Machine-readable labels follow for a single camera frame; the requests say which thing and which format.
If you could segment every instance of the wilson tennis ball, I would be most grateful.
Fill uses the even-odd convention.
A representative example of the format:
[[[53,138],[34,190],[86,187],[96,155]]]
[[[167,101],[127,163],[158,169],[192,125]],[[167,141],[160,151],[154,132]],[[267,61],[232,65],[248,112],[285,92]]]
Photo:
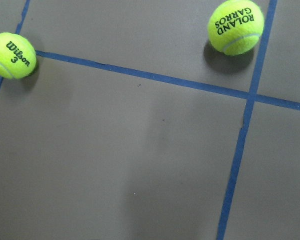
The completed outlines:
[[[263,14],[254,2],[228,0],[214,11],[207,28],[212,46],[219,52],[235,56],[254,48],[263,27]]]
[[[7,79],[26,77],[36,66],[36,53],[30,42],[9,32],[0,33],[0,76]]]

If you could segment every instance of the roland garros tennis ball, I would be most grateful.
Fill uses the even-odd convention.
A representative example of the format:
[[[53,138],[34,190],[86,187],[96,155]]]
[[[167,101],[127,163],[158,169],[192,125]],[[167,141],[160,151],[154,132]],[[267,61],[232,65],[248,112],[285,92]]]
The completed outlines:
[[[254,48],[263,27],[264,17],[255,3],[249,0],[228,0],[212,14],[208,33],[216,50],[235,56]]]
[[[0,76],[7,79],[26,77],[36,66],[36,53],[30,42],[9,32],[0,33]]]

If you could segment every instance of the gray floor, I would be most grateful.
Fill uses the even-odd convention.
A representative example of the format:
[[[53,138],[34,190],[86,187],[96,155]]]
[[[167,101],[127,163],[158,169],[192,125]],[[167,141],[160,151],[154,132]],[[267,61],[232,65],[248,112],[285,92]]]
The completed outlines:
[[[26,1],[11,2],[0,32],[21,21]],[[248,92],[259,46],[228,58],[207,41],[221,2],[31,0],[21,34],[38,51]],[[297,16],[300,0],[278,1],[259,95],[300,103]],[[246,100],[38,61],[0,90],[0,240],[216,239]],[[224,239],[300,239],[300,110],[255,103]]]

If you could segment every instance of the blue tape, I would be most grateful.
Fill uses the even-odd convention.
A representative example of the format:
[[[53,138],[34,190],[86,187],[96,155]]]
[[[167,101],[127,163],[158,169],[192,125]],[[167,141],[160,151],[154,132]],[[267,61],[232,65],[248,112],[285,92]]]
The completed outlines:
[[[264,96],[264,95],[257,95],[255,101],[263,104],[270,104],[270,105],[275,105],[279,107],[284,107],[287,109],[293,109],[293,110],[298,110],[300,111],[300,102],[295,102],[295,101],[288,101],[288,100],[283,100],[279,98],[272,98],[269,96]]]
[[[265,59],[265,53],[269,42],[276,4],[277,4],[277,0],[270,0],[266,21],[264,25],[264,31],[260,41],[259,52],[256,59],[255,68],[253,71],[251,85],[248,93],[248,98],[247,98],[247,102],[243,114],[243,127],[239,132],[239,136],[235,148],[235,154],[232,161],[230,177],[228,180],[228,184],[227,184],[227,188],[223,200],[223,205],[221,209],[221,215],[220,215],[218,230],[217,230],[217,238],[216,238],[217,240],[224,239],[226,226],[227,226],[230,209],[232,205],[233,195],[235,191],[236,181],[238,178],[239,169],[242,161],[245,139],[249,130],[254,103],[256,101],[257,90],[259,86],[264,59]]]
[[[27,0],[27,1],[25,2],[25,4],[24,4],[23,11],[22,11],[22,19],[21,19],[21,21],[19,22],[19,24],[17,25],[16,30],[15,30],[15,33],[16,33],[16,34],[20,34],[20,32],[21,32],[21,29],[22,29],[22,27],[23,27],[23,23],[24,23],[25,17],[26,17],[26,15],[27,15],[27,13],[28,13],[30,1],[31,1],[31,0]],[[3,83],[3,80],[4,80],[4,79],[3,79],[2,77],[0,77],[0,89],[1,89],[1,86],[2,86],[2,83]]]
[[[156,73],[153,74],[151,72],[135,70],[135,69],[131,69],[131,68],[128,69],[128,68],[121,67],[121,66],[103,64],[103,63],[94,62],[91,60],[61,55],[61,54],[52,53],[52,52],[46,53],[46,52],[37,50],[36,53],[39,56],[42,56],[45,58],[47,57],[50,59],[59,60],[59,61],[63,61],[63,62],[79,64],[79,65],[88,66],[88,67],[92,67],[92,68],[112,71],[115,73],[131,75],[131,76],[140,77],[140,78],[144,78],[144,79],[150,79],[150,80],[154,80],[154,81],[158,81],[158,82],[160,81],[163,83],[174,84],[174,85],[188,87],[188,88],[192,88],[192,89],[194,88],[194,89],[198,89],[198,90],[204,90],[204,91],[217,93],[217,94],[219,93],[222,95],[233,96],[233,97],[240,98],[240,99],[247,98],[247,92],[240,91],[240,90],[229,89],[229,88],[227,89],[227,88],[224,88],[221,86],[215,86],[215,85],[210,85],[210,84],[206,84],[206,83],[204,84],[201,82],[179,79],[176,77],[173,78],[170,76],[165,76],[165,75],[156,74]]]

